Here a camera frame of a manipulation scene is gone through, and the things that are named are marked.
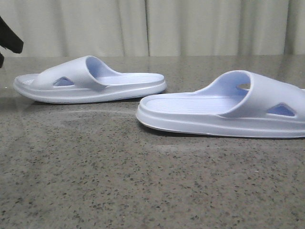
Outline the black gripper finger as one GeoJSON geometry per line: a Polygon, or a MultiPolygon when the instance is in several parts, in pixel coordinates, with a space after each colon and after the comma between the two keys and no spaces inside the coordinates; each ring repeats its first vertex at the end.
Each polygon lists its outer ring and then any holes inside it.
{"type": "Polygon", "coordinates": [[[3,18],[0,18],[0,45],[13,53],[21,53],[23,41],[12,31],[3,18]]]}

